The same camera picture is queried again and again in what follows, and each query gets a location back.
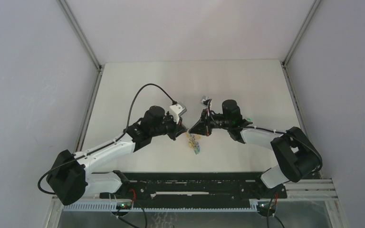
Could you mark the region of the keyring with coloured keys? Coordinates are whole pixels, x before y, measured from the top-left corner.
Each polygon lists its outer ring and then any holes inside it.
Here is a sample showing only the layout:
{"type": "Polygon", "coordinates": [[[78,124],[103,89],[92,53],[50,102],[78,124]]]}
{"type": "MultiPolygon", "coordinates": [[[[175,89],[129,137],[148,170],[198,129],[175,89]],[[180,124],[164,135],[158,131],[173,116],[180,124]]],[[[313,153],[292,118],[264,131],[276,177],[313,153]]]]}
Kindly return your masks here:
{"type": "Polygon", "coordinates": [[[189,147],[194,151],[196,155],[198,155],[201,150],[199,145],[199,140],[201,137],[197,134],[191,134],[191,133],[185,133],[185,136],[188,139],[189,147]]]}

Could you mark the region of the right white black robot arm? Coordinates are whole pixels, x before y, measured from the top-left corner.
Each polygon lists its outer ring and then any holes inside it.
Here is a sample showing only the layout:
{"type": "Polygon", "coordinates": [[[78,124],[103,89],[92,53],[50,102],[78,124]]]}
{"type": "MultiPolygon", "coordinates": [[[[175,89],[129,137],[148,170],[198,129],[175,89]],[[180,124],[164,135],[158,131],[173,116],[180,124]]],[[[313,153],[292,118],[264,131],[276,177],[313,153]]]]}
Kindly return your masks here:
{"type": "Polygon", "coordinates": [[[263,172],[256,180],[256,193],[269,197],[275,187],[287,182],[298,182],[323,167],[320,153],[298,127],[282,132],[257,127],[241,114],[237,102],[232,99],[222,103],[222,112],[211,109],[211,99],[203,101],[199,120],[189,129],[192,134],[210,136],[214,129],[223,129],[236,142],[253,144],[273,151],[277,165],[263,172]]]}

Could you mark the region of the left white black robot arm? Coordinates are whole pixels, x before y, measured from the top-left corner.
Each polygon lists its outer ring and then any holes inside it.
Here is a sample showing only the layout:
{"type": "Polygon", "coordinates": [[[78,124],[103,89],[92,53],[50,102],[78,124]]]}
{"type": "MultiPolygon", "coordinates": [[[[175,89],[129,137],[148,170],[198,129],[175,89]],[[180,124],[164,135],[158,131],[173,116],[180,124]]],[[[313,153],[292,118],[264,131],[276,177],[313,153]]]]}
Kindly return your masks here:
{"type": "Polygon", "coordinates": [[[171,140],[186,132],[182,115],[186,107],[173,104],[168,112],[159,106],[151,106],[137,122],[124,132],[94,148],[71,153],[60,152],[52,168],[45,174],[54,195],[64,206],[77,202],[86,195],[113,193],[118,198],[128,195],[130,186],[120,171],[96,173],[102,165],[149,145],[154,137],[167,135],[171,140]]]}

